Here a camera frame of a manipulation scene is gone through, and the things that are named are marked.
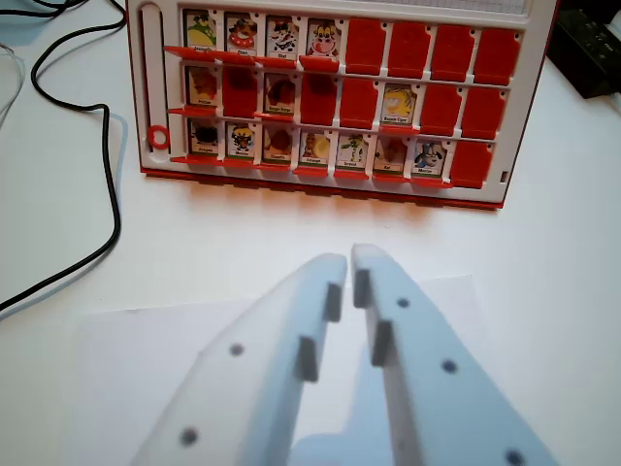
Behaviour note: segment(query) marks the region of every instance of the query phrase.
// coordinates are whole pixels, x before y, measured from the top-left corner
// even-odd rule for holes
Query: black cable
[[[76,7],[81,3],[85,3],[88,0],[66,0],[63,3],[49,3],[44,0],[33,0],[44,7],[54,9],[53,12],[29,12],[26,10],[0,10],[0,15],[12,15],[16,17],[57,17],[65,12],[67,9]]]
[[[56,11],[62,13],[67,8],[70,8],[69,5],[75,6],[75,5],[78,5],[79,3],[83,3],[84,1],[87,1],[87,0],[73,0],[73,1],[67,0],[64,3],[64,7],[63,8],[58,7]],[[116,201],[116,193],[114,192],[113,174],[110,168],[110,155],[109,155],[109,150],[108,150],[108,137],[109,137],[109,128],[110,128],[110,108],[106,104],[93,104],[93,105],[83,106],[83,105],[72,104],[70,102],[64,102],[62,100],[56,99],[55,97],[52,97],[51,95],[49,95],[39,86],[39,83],[37,82],[37,78],[38,78],[37,73],[39,72],[41,65],[43,65],[43,63],[51,55],[51,53],[55,51],[60,45],[64,44],[65,42],[75,37],[81,36],[83,34],[89,34],[91,32],[99,32],[99,31],[108,31],[111,29],[120,29],[125,25],[126,23],[125,10],[120,5],[118,5],[115,2],[115,0],[108,0],[108,1],[121,13],[122,18],[118,22],[115,22],[114,24],[87,27],[79,31],[74,31],[58,39],[51,46],[49,46],[46,51],[43,52],[43,54],[39,57],[37,62],[34,64],[34,66],[32,67],[32,71],[30,72],[30,80],[32,81],[32,85],[35,87],[35,89],[37,89],[37,92],[39,92],[42,96],[44,96],[54,105],[57,105],[65,109],[74,110],[76,112],[93,112],[96,110],[103,110],[104,117],[103,117],[103,124],[102,124],[101,147],[102,147],[102,155],[104,158],[104,172],[106,174],[106,185],[108,186],[108,194],[110,196],[110,203],[112,205],[113,216],[114,216],[114,229],[113,229],[112,235],[110,236],[108,241],[101,246],[101,248],[99,248],[92,254],[88,255],[84,259],[76,262],[70,267],[67,267],[66,269],[58,272],[57,274],[52,275],[51,277],[48,277],[45,280],[42,280],[41,282],[38,282],[37,284],[30,286],[28,289],[22,291],[20,294],[17,294],[13,298],[10,298],[6,300],[5,302],[1,303],[0,311],[3,311],[11,307],[13,304],[18,303],[19,301],[27,298],[28,296],[36,293],[37,291],[45,288],[46,286],[52,283],[55,283],[67,277],[68,275],[71,275],[74,272],[80,270],[80,268],[89,264],[90,262],[95,260],[97,257],[101,256],[103,253],[113,248],[116,242],[118,241],[118,238],[120,237],[120,227],[121,227],[120,211],[118,209],[118,203]],[[6,11],[7,10],[0,11],[0,15],[23,15],[23,13],[28,13],[28,12],[4,13]]]

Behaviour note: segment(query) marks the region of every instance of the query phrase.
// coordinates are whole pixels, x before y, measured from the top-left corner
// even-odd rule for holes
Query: cartoon face
[[[391,115],[407,117],[411,107],[411,93],[406,89],[391,89],[384,94],[384,108]]]
[[[254,133],[247,126],[236,126],[232,138],[237,150],[248,150],[252,145],[253,135]]]
[[[190,76],[197,93],[205,94],[210,99],[215,97],[217,81],[214,75],[201,68],[190,68]]]
[[[434,150],[432,145],[423,144],[423,151],[419,153],[414,159],[416,168],[431,167],[434,168],[443,159],[442,154]]]
[[[337,27],[330,21],[320,23],[312,33],[308,55],[336,56]]]
[[[314,156],[314,152],[312,151],[314,149],[314,142],[315,142],[315,136],[314,134],[310,133],[307,136],[306,152],[311,153],[312,156]]]
[[[295,84],[287,78],[277,81],[268,91],[268,100],[271,105],[290,105],[295,100]]]
[[[213,144],[217,142],[217,129],[213,126],[199,126],[194,130],[194,137],[199,143]]]
[[[238,35],[241,38],[248,38],[256,35],[256,22],[251,19],[240,17],[233,27],[229,28],[229,32]]]
[[[201,27],[210,27],[209,12],[203,12],[200,15],[196,15],[193,19],[194,19],[194,23],[198,24]]]

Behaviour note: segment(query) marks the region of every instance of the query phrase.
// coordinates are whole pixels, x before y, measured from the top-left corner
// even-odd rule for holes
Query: white table
[[[30,68],[57,37],[105,20],[116,11],[92,1],[16,53]],[[618,462],[621,116],[604,99],[582,100],[545,63],[497,213],[149,179],[139,172],[126,40],[122,31],[77,50],[41,79],[53,95],[107,102],[118,115],[123,232],[89,274],[0,323],[0,464],[55,464],[78,317],[254,297],[355,242],[381,246],[415,278],[473,274],[507,397],[562,464]],[[7,68],[0,62],[0,79]],[[26,83],[0,132],[0,299],[108,238],[100,122],[53,107]]]

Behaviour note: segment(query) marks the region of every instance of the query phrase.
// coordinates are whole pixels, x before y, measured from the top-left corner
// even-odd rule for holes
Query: character card
[[[267,17],[265,52],[272,58],[298,59],[300,30],[291,17]]]
[[[185,67],[185,85],[188,104],[215,107],[217,105],[217,78],[209,68]]]
[[[404,144],[401,138],[379,136],[373,169],[380,173],[402,174],[407,154],[408,146]]]
[[[330,140],[321,133],[302,133],[300,141],[300,165],[328,165]]]
[[[248,13],[226,13],[226,49],[239,55],[256,56],[256,22]]]
[[[287,75],[265,74],[265,112],[293,115],[295,84]]]
[[[446,160],[447,150],[438,141],[416,142],[416,158],[411,167],[413,176],[439,177]]]
[[[254,158],[254,131],[246,123],[226,123],[226,156]]]
[[[184,10],[185,45],[196,50],[215,50],[215,20],[208,10]]]
[[[263,131],[263,161],[289,163],[293,137],[290,128],[266,126]]]
[[[349,170],[364,170],[367,163],[367,143],[362,134],[342,134],[339,136],[337,167]]]
[[[190,152],[217,155],[217,127],[208,119],[189,119]]]
[[[387,84],[381,106],[381,122],[411,124],[416,106],[416,94],[407,84]]]
[[[307,55],[339,58],[341,31],[333,19],[309,19]]]

